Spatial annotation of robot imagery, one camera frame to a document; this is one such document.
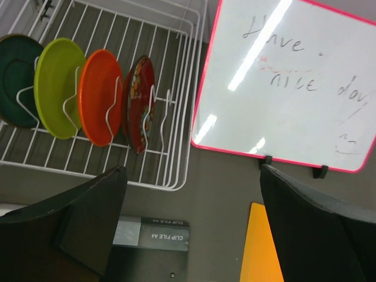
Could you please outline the orange plate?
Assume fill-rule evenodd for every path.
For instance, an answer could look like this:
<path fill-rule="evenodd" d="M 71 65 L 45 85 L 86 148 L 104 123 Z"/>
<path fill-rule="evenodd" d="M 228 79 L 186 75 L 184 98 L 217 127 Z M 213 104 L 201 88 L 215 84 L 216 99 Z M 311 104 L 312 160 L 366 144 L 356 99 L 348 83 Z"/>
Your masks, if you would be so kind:
<path fill-rule="evenodd" d="M 86 61 L 78 86 L 82 129 L 97 146 L 107 146 L 121 124 L 123 74 L 116 57 L 96 50 Z"/>

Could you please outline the lime green plate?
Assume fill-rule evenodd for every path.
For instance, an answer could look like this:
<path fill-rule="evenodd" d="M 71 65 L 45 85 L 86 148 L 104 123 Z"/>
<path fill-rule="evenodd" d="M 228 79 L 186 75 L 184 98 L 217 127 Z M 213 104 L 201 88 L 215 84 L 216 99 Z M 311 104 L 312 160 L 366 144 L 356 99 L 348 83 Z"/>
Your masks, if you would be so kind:
<path fill-rule="evenodd" d="M 85 62 L 82 49 L 68 38 L 47 44 L 37 61 L 33 82 L 37 113 L 57 139 L 69 139 L 81 129 L 76 83 Z"/>

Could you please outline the dark green plate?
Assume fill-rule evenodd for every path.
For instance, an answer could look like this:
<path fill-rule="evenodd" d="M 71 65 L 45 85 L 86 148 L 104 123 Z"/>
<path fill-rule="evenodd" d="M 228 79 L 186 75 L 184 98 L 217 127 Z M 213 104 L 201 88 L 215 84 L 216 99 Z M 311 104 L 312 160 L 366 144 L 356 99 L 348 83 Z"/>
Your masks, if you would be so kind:
<path fill-rule="evenodd" d="M 43 46 L 21 34 L 1 38 L 1 118 L 23 128 L 33 128 L 39 119 L 33 89 L 35 59 Z"/>

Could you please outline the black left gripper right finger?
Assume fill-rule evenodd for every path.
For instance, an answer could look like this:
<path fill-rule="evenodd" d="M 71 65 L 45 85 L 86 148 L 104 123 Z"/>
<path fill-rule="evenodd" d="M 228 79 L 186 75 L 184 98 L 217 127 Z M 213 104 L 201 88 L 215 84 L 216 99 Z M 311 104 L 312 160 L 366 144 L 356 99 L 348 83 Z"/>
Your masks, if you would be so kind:
<path fill-rule="evenodd" d="M 284 281 L 375 281 L 375 210 L 266 164 L 260 188 Z"/>

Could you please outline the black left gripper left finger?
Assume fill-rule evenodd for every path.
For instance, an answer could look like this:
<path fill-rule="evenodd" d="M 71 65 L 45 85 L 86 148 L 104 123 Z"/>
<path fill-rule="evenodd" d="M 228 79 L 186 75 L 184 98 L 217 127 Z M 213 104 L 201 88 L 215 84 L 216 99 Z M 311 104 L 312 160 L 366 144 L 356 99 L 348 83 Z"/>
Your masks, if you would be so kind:
<path fill-rule="evenodd" d="M 126 169 L 117 166 L 1 216 L 1 276 L 103 276 L 126 188 Z"/>

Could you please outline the red floral plate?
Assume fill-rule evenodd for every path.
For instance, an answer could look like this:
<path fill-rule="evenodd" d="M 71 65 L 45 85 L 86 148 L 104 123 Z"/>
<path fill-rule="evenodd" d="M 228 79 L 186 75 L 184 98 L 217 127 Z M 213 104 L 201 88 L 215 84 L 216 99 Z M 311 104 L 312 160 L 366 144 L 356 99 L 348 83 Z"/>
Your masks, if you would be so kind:
<path fill-rule="evenodd" d="M 154 116 L 151 90 L 155 84 L 152 61 L 141 56 L 132 66 L 123 85 L 122 131 L 137 154 L 146 150 Z"/>

